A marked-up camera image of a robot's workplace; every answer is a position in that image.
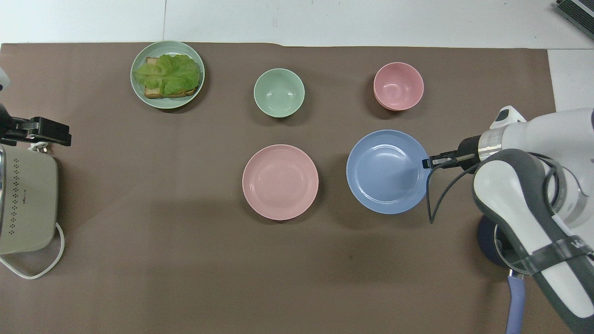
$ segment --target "bread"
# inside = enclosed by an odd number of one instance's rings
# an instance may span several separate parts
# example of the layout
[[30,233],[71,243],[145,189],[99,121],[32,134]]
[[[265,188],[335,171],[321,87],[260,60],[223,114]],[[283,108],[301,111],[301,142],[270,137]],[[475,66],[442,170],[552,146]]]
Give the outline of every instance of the bread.
[[[157,64],[157,59],[158,58],[154,58],[154,57],[147,57],[147,64],[153,64],[156,65]],[[196,92],[196,89],[198,87],[194,87],[191,90],[187,90],[185,92],[179,92],[179,93],[175,93],[175,94],[161,94],[161,91],[159,89],[159,87],[157,88],[152,88],[152,89],[148,89],[148,88],[144,88],[144,95],[149,98],[149,99],[160,99],[162,97],[167,97],[167,98],[174,98],[174,97],[184,97],[184,96],[190,96],[193,95]]]

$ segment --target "cable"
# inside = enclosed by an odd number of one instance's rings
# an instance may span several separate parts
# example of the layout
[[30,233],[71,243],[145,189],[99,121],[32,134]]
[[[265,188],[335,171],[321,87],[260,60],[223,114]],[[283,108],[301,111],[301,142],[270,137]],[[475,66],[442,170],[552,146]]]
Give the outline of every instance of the cable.
[[429,172],[429,175],[427,176],[427,184],[426,184],[426,199],[427,199],[427,214],[429,214],[429,223],[433,224],[433,222],[435,221],[435,216],[437,215],[437,210],[440,208],[440,204],[441,201],[443,201],[444,197],[446,196],[447,192],[450,190],[450,188],[460,179],[462,178],[464,175],[468,174],[468,173],[472,173],[474,172],[478,166],[481,163],[477,163],[476,165],[473,165],[472,167],[468,168],[467,170],[463,171],[462,173],[460,173],[460,175],[458,175],[454,180],[452,180],[452,182],[450,182],[450,184],[448,184],[448,186],[445,188],[445,190],[443,191],[443,193],[441,193],[440,198],[437,200],[437,204],[435,205],[435,210],[433,212],[431,212],[431,202],[429,199],[429,181],[431,179],[431,175],[433,175],[433,173],[437,170],[442,168],[443,166],[447,166],[451,163],[456,163],[458,162],[458,160],[456,160],[456,158],[453,158],[452,160],[446,161],[444,163],[441,163],[435,167],[433,167],[431,169],[431,172]]
[[62,253],[64,253],[64,233],[62,232],[62,228],[60,227],[60,224],[56,223],[56,228],[58,229],[58,233],[60,234],[60,251],[58,252],[58,256],[56,256],[56,259],[44,271],[42,271],[34,276],[27,276],[27,275],[21,273],[20,271],[18,271],[15,267],[13,267],[8,262],[6,262],[6,260],[4,260],[4,258],[2,258],[1,256],[0,256],[0,262],[2,264],[4,264],[7,268],[9,268],[13,273],[17,274],[18,276],[21,276],[24,279],[36,279],[36,278],[40,278],[41,276],[45,275],[48,271],[50,271],[58,263],[58,261],[60,261],[60,258],[62,257]]

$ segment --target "plate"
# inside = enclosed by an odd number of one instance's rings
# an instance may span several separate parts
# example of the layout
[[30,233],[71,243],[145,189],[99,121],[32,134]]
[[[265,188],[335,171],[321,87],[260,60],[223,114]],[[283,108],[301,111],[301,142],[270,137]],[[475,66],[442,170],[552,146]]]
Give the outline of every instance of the plate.
[[314,162],[295,146],[265,147],[248,161],[242,179],[244,196],[257,213],[287,220],[305,212],[318,193]]
[[[162,55],[187,55],[198,64],[200,69],[200,81],[198,83],[198,89],[196,89],[196,92],[192,96],[176,97],[174,99],[166,97],[162,99],[149,99],[144,96],[144,85],[140,84],[136,78],[134,78],[133,72],[146,62],[147,57],[158,58]],[[164,40],[147,46],[136,56],[132,63],[132,68],[130,69],[130,83],[132,84],[134,93],[136,93],[138,98],[144,101],[144,103],[159,109],[173,109],[185,105],[198,95],[198,92],[200,92],[204,83],[204,73],[204,63],[196,50],[182,42]]]
[[396,130],[379,130],[359,140],[346,162],[353,195],[370,210],[393,215],[416,206],[426,193],[429,158],[421,144]]

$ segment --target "lettuce leaf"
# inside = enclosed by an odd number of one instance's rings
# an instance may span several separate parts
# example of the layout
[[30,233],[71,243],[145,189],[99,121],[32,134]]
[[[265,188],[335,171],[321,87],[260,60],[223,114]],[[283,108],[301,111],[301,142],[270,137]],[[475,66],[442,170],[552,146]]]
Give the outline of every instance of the lettuce leaf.
[[134,77],[149,89],[159,88],[161,94],[177,94],[194,89],[200,80],[200,69],[187,55],[162,55],[157,64],[143,64]]

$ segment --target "black cable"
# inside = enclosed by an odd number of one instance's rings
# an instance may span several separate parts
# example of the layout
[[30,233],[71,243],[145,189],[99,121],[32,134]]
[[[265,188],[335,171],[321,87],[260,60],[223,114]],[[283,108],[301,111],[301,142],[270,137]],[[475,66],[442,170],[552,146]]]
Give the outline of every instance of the black cable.
[[437,200],[437,204],[435,205],[435,210],[433,212],[431,212],[431,202],[429,199],[429,181],[431,179],[431,175],[439,168],[442,168],[443,166],[449,165],[451,163],[456,163],[457,160],[456,158],[446,161],[444,163],[441,163],[437,166],[435,166],[433,169],[431,169],[431,172],[429,172],[429,175],[427,176],[427,184],[426,184],[426,199],[427,199],[427,214],[429,214],[429,223],[433,224],[433,221],[435,221],[435,216],[437,215],[437,210],[440,208],[440,204],[441,201],[443,201],[444,197],[446,196],[447,192],[450,190],[450,188],[460,179],[462,178],[464,175],[468,174],[468,173],[472,173],[474,172],[478,166],[480,165],[480,163],[477,163],[476,165],[473,165],[472,167],[470,167],[469,169],[463,171],[462,173],[460,173],[460,175],[458,175],[454,180],[452,180],[452,182],[450,182],[450,184],[448,184],[448,186],[445,188],[445,190],[443,191],[443,193],[441,193],[440,198]]

